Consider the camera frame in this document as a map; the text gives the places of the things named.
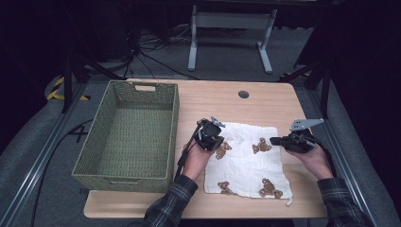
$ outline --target white metal table leg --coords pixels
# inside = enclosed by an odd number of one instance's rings
[[[271,34],[271,29],[274,24],[274,19],[275,19],[276,13],[277,13],[277,9],[274,9],[271,11],[270,19],[269,19],[267,27],[266,27],[265,39],[263,40],[263,43],[262,42],[257,43],[260,58],[262,59],[263,67],[265,67],[265,72],[267,74],[271,74],[272,69],[271,69],[271,64],[270,64],[269,57],[268,57],[268,52],[266,51],[266,46],[268,45],[268,40],[269,40],[269,36]]]
[[[192,41],[189,50],[188,70],[194,71],[197,62],[197,6],[192,7]]]

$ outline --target human arm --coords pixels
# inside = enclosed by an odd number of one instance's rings
[[[203,150],[196,142],[190,146],[180,175],[166,194],[145,213],[143,226],[178,226],[183,210],[198,189],[195,181],[206,168],[213,151]]]
[[[327,226],[373,226],[354,203],[344,179],[334,178],[326,155],[319,145],[307,153],[288,153],[300,159],[318,180],[318,187],[327,208]]]

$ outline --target gray floor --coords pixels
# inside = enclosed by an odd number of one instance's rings
[[[194,72],[186,70],[190,39],[168,45],[160,50],[145,52],[152,58],[170,66],[139,56],[134,59],[126,76],[128,78],[187,79],[187,74],[204,80],[232,81],[276,81],[286,72],[294,71],[296,61],[311,29],[274,29],[270,36],[268,51],[273,73],[267,75],[256,50],[256,41],[262,37],[259,31],[206,30],[200,33],[197,68]],[[116,63],[102,63],[104,66]],[[115,72],[124,75],[124,69]],[[49,83],[44,91],[46,96],[57,79]],[[301,84],[305,79],[295,79],[291,83],[302,104],[307,118],[322,117],[316,107],[319,102],[320,87],[307,91]],[[46,148],[54,148],[69,130],[76,125],[92,119],[106,88],[104,76],[92,75],[85,85],[76,85],[76,94],[90,96],[89,101],[77,101],[69,112],[61,114],[62,100],[51,99],[34,115],[15,136],[8,148],[0,156],[0,201],[3,204],[0,214],[7,215],[10,225],[0,222],[0,226],[29,226],[33,204],[37,196],[38,183],[33,190],[21,190],[26,176],[39,155]],[[334,84],[330,87],[328,105],[329,120],[317,126],[313,133],[334,152],[341,177],[345,178],[355,192],[356,202],[370,216],[376,226],[401,226],[392,204],[392,199],[375,174],[363,146],[344,110]],[[88,131],[91,123],[85,125]],[[82,186],[71,178],[71,171],[78,158],[84,137],[80,141],[76,135],[66,136],[51,157],[45,172],[44,184],[36,210],[35,226],[128,226],[130,219],[90,219],[83,216],[85,194],[80,194]],[[30,179],[35,184],[39,179]],[[325,219],[296,219],[297,227],[325,226]]]

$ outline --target hand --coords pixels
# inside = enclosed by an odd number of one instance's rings
[[[206,168],[207,162],[214,152],[202,149],[195,141],[192,141],[189,148],[190,150],[183,166],[183,175],[196,181]]]
[[[319,145],[307,153],[297,153],[291,150],[287,150],[287,152],[301,160],[306,169],[318,180],[333,178],[325,153]]]

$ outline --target forearm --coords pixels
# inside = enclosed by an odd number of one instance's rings
[[[372,226],[365,214],[355,205],[343,179],[318,181],[329,216],[328,226]]]
[[[194,181],[181,175],[166,194],[148,208],[143,226],[178,226],[183,210],[197,189]]]

